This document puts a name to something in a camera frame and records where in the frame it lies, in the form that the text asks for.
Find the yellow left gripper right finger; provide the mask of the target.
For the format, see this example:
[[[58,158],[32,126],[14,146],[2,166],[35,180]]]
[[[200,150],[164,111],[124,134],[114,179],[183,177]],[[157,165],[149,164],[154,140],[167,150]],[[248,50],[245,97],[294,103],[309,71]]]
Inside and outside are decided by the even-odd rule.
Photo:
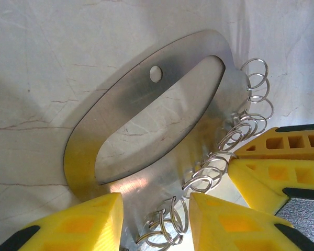
[[[191,193],[189,221],[195,250],[314,250],[285,219],[203,193]]]

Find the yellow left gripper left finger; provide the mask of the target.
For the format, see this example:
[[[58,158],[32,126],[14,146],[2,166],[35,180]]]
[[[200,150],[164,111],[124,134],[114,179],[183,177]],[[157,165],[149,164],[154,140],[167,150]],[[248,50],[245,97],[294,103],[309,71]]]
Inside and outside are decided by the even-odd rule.
[[[0,250],[119,250],[124,203],[118,192],[33,221],[0,244]]]

